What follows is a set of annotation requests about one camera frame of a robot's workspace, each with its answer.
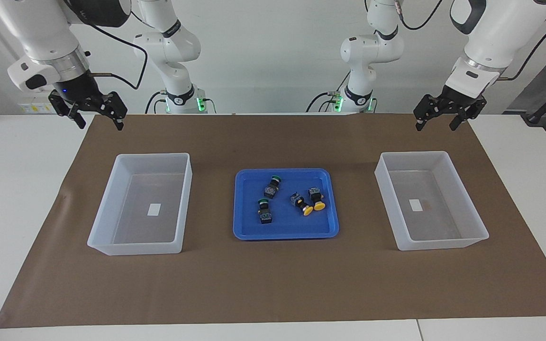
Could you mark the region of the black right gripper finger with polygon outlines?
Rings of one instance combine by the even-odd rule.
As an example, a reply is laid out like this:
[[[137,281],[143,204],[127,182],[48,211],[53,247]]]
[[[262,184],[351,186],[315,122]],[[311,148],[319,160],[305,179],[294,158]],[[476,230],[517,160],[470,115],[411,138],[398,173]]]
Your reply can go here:
[[[85,128],[86,122],[79,112],[79,105],[75,101],[63,99],[58,91],[52,91],[48,95],[48,101],[54,108],[55,114],[60,117],[67,117],[80,129]]]
[[[112,91],[107,95],[102,95],[100,104],[100,114],[111,119],[117,130],[124,128],[124,118],[127,115],[127,107],[123,103],[120,95]]]

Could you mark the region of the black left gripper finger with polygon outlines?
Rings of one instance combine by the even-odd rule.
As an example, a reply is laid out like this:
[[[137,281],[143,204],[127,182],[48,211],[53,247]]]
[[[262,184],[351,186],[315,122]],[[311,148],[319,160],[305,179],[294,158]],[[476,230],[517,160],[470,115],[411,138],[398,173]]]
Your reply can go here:
[[[462,123],[469,119],[476,119],[486,104],[487,100],[484,96],[477,97],[477,99],[468,106],[455,104],[456,116],[449,123],[449,129],[455,131]]]
[[[426,123],[441,115],[438,110],[438,98],[429,94],[424,95],[413,110],[416,119],[415,128],[417,131],[422,131]]]

